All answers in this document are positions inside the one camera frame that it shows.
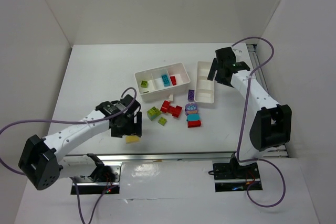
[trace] duplo block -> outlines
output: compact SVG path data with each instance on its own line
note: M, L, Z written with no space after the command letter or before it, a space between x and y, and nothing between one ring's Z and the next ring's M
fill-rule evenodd
M197 114L198 113L197 103L188 103L184 107L184 111L185 111L185 115Z
M169 82L168 76L166 74L163 74L161 77L162 77L163 85L165 87L170 86L170 82Z
M176 77L175 76L170 76L170 80L172 81L172 85L176 85Z
M179 118L181 111L182 111L182 107L176 106L176 108L174 109L174 112L172 113L173 117Z
M158 120L158 123L160 123L162 126L164 126L167 122L166 118L160 117L160 119Z
M169 101L164 101L164 102L162 103L162 106L161 106L161 109L160 109L160 110L161 110L163 113L167 113L169 107L170 107L170 102L169 102Z
M141 84L140 84L140 87L148 88L148 82L147 81L142 81Z
M193 127L200 127L201 126L201 121L189 121L188 122L188 128L193 128Z
M195 99L195 90L189 89L188 91L188 101L193 102Z
M187 115L187 122L193 122L200 120L199 114L189 114Z
M153 121L159 115L161 115L161 112L156 107L153 107L153 108L151 108L150 110L147 111L147 116L148 116L149 120L151 120L151 121Z
M140 141L140 138L138 136L126 136L125 141L127 144L137 143Z

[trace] red block in tray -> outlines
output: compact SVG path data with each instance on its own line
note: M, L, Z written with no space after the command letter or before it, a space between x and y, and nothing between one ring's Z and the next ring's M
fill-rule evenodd
M188 128L200 127L201 121L188 121Z
M176 77L175 76L170 76L170 80L172 81L173 86L176 85Z
M163 103L162 103L162 106L161 106L161 108L160 108L160 111L162 111L163 113L170 113L169 112L169 108L170 108L171 106L170 106L170 102L169 101L164 101Z

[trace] blue block in tray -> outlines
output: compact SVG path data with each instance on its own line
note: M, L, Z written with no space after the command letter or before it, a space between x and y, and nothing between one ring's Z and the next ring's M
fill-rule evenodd
M187 121L188 122L193 122L193 121L198 121L200 119L198 114L189 114L187 115Z
M163 74L161 77L162 77L163 85L165 87L170 86L170 82L169 82L168 76L166 74Z

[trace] red lego brick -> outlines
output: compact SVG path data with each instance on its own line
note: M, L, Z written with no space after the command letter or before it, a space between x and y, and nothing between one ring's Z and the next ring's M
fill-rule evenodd
M189 121L188 122L188 128L193 128L193 127L200 127L201 121Z
M176 106L174 113L172 113L173 117L179 118L181 111L182 111L182 107Z
M170 80L172 81L173 86L176 85L176 77L175 76L170 76Z
M170 107L170 102L169 101L164 101L162 103L162 106L160 108L160 111L162 111L163 113L167 113L168 109Z
M175 107L169 106L167 112L170 113L170 114L174 114L175 113Z

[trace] purple lego brick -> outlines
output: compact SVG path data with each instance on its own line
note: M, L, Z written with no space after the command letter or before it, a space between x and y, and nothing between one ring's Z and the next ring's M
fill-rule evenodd
M195 90L189 89L188 91L188 101L193 102L195 99Z

